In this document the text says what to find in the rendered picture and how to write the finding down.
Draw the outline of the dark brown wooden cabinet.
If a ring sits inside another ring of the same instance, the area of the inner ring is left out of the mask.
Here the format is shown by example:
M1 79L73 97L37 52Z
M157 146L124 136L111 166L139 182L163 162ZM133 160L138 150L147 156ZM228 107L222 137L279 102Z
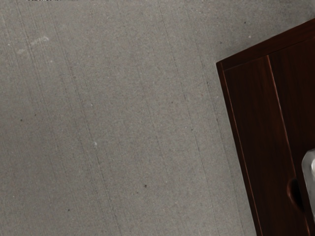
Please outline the dark brown wooden cabinet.
M216 67L257 236L315 236L315 18Z

